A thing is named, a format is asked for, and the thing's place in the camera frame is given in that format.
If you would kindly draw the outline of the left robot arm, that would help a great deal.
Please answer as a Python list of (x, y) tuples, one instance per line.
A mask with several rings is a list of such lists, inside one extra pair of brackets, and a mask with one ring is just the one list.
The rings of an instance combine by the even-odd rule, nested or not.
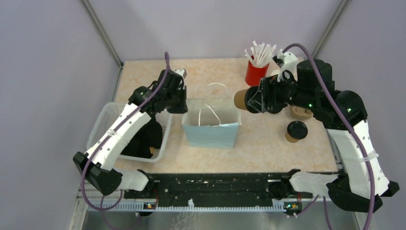
[(73, 162), (82, 178), (104, 196), (117, 190), (135, 190), (142, 198), (150, 197), (154, 190), (151, 176), (141, 170), (118, 171), (114, 164), (134, 135), (156, 114), (188, 111), (186, 76), (185, 69), (164, 69), (151, 86), (135, 89), (121, 114), (96, 144), (74, 155)]

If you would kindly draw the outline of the black plastic cup lid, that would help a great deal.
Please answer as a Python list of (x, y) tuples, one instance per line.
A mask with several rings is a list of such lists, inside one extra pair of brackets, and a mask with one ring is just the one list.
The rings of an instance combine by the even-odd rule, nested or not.
[(308, 128), (302, 121), (292, 121), (286, 129), (286, 134), (294, 140), (302, 140), (308, 135)]

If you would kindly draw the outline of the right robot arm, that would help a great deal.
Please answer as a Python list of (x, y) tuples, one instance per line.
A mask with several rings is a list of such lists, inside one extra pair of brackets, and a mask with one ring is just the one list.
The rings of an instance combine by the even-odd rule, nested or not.
[(318, 174), (292, 169), (270, 184), (270, 197), (279, 200), (304, 192), (329, 197), (345, 211), (378, 210), (382, 198), (396, 194), (399, 185), (390, 181), (379, 165), (362, 98), (355, 92), (335, 89), (329, 63), (319, 59), (300, 62), (292, 53), (274, 60), (280, 72), (236, 93), (235, 105), (253, 114), (277, 114), (288, 106), (310, 111), (336, 144), (345, 172)]

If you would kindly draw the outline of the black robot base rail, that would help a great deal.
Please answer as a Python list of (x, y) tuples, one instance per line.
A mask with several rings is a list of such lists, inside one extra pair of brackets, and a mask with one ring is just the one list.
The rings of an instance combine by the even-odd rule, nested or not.
[(156, 202), (161, 207), (269, 207), (278, 200), (313, 198), (283, 187), (283, 173), (153, 174), (142, 191), (125, 190), (120, 201)]

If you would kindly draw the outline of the brown paper coffee cup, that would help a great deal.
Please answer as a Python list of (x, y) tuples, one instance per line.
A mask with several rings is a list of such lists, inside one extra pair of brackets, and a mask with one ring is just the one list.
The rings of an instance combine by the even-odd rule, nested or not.
[(299, 141), (298, 139), (295, 139), (295, 138), (293, 138), (292, 136), (290, 136), (287, 132), (285, 133), (285, 138), (286, 138), (286, 140), (287, 140), (288, 142), (290, 142), (290, 143), (296, 143), (296, 142)]

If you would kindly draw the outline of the light blue paper bag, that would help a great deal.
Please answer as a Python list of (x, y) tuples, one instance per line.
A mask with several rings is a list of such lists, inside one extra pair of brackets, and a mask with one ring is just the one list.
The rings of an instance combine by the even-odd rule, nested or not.
[[(224, 94), (209, 98), (211, 86), (224, 88)], [(232, 149), (242, 125), (241, 111), (233, 99), (228, 98), (228, 88), (219, 82), (206, 86), (202, 98), (186, 100), (188, 112), (182, 116), (182, 127), (189, 146), (199, 148)]]

